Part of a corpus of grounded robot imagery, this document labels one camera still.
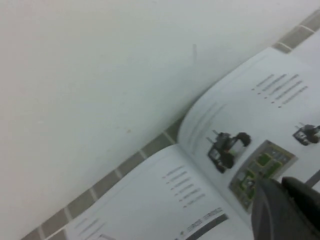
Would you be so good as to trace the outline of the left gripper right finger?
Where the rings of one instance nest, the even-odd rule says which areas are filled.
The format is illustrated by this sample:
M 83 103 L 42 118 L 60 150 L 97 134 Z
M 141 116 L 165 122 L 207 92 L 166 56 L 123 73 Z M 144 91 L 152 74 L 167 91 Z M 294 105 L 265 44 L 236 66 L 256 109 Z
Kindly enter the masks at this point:
M 304 227 L 300 231 L 302 240 L 319 240 L 320 193 L 294 177 L 284 177 L 281 185 L 295 204 L 299 217 L 303 219 Z

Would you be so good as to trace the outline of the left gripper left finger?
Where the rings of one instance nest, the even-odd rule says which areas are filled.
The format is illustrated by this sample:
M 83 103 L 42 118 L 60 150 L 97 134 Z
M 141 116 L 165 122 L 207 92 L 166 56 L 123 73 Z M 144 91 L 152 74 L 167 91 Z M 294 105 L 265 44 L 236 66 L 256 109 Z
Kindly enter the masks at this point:
M 305 226 L 282 182 L 269 178 L 256 184 L 251 225 L 255 240 L 302 240 Z

